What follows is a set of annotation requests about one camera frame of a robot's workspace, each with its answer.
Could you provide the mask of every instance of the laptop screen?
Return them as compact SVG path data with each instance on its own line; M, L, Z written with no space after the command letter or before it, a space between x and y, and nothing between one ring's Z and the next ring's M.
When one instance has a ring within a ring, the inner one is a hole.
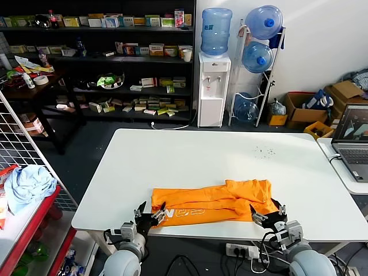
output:
M333 142L368 143L368 105L347 105Z

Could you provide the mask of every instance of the white water dispenser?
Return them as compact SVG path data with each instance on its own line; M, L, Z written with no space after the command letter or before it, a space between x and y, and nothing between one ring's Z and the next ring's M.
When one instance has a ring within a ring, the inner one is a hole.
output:
M200 78L198 127L220 127L223 124L231 61L227 53L210 56L199 53Z

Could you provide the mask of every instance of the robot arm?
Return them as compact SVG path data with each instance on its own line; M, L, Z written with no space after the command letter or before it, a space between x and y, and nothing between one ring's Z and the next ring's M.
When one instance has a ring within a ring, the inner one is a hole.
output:
M336 276L336 271L332 263L325 255L312 250L309 243L303 239L303 229L296 220L287 221L286 207L272 199L279 211L262 215L250 205L253 221L263 227L273 231L268 232L262 239L262 244L268 235L274 235L270 243L277 243L276 250L282 250L283 254L290 262L290 267L282 271L271 271L263 263L262 254L260 259L264 267L272 273L285 273L291 276Z
M140 275L140 264L145 258L148 231L165 219L165 203L155 214L143 213L145 204L146 202L142 203L137 210L134 210L135 222L123 223L120 229L108 229L103 233L107 243L108 237L121 236L122 239L115 243L108 243L117 244L118 251L108 257L99 276Z

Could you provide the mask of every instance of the blue bottle cap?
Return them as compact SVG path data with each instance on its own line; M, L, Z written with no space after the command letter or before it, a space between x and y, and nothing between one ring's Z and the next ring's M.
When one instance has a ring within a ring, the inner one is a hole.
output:
M258 63L259 65L265 65L265 64L266 64L266 59L265 59L263 56L259 56L259 57L257 58L257 63Z
M275 21L272 19L272 18L267 18L265 21L264 21L264 25L266 27L273 27L275 25Z

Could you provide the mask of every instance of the laptop keyboard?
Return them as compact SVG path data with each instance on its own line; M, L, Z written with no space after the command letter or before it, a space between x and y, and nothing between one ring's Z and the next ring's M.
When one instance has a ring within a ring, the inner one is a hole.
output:
M349 164L368 164L368 149L340 149Z

